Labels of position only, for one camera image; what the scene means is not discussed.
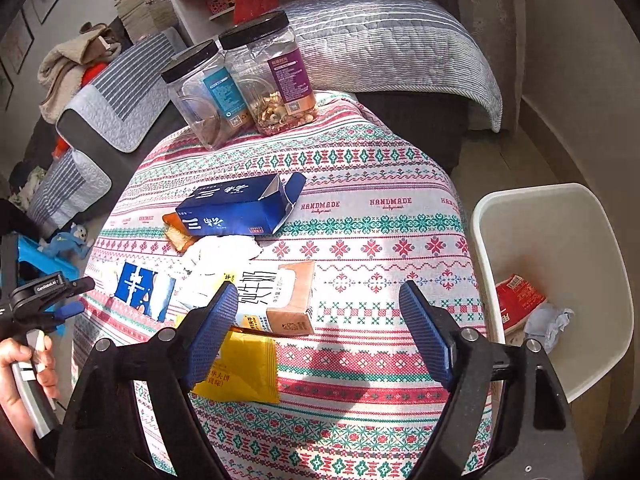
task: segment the yellow plastic package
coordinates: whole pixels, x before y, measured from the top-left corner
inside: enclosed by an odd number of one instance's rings
[[[193,393],[218,402],[280,402],[273,338],[228,332],[206,381]]]

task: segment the human hand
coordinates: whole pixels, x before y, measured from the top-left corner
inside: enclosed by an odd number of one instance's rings
[[[42,385],[47,397],[55,399],[60,396],[58,391],[58,375],[54,370],[56,360],[51,347],[53,342],[49,336],[44,338],[45,350],[38,352],[39,361],[45,365],[45,369],[38,373],[38,382]],[[0,406],[6,413],[9,422],[15,429],[24,445],[36,456],[35,443],[33,441],[33,423],[27,413],[22,399],[15,386],[14,374],[11,370],[13,362],[28,362],[31,359],[31,349],[20,345],[13,339],[5,339],[0,342]]]

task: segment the trash can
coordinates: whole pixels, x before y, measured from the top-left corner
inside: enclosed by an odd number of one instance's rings
[[[569,402],[622,358],[634,330],[631,291],[609,219],[590,190],[560,184],[491,193],[474,209],[471,240],[492,340],[504,343],[495,284],[513,272],[575,312],[549,355]]]

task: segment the bolt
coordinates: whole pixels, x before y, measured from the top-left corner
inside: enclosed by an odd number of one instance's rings
[[[171,339],[173,339],[175,336],[175,330],[173,328],[163,328],[159,333],[158,333],[158,339],[160,341],[164,341],[165,343],[167,341],[171,341]]]
[[[542,350],[542,345],[535,339],[527,339],[527,348],[537,354]]]
[[[474,328],[463,328],[460,335],[467,341],[476,341],[480,337],[478,330]]]
[[[107,338],[104,338],[104,339],[100,339],[95,344],[95,349],[98,352],[104,352],[107,348],[109,348],[109,346],[111,346],[111,341],[109,341]]]

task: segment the tablecloth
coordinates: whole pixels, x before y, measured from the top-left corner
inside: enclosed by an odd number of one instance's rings
[[[447,399],[404,325],[398,290],[414,280],[462,326],[485,333],[456,191],[426,154],[345,95],[319,97],[318,119],[275,137],[206,152],[188,130],[145,159],[97,239],[86,273],[97,287],[75,322],[72,371],[101,337],[147,340],[160,324],[105,294],[101,269],[118,259],[180,278],[161,216],[203,183],[301,171],[306,185],[261,260],[316,262],[316,334],[279,338],[280,404],[193,396],[204,431],[232,478],[405,478]],[[156,465],[172,471],[143,383],[141,419]],[[467,468],[484,459],[486,409]]]

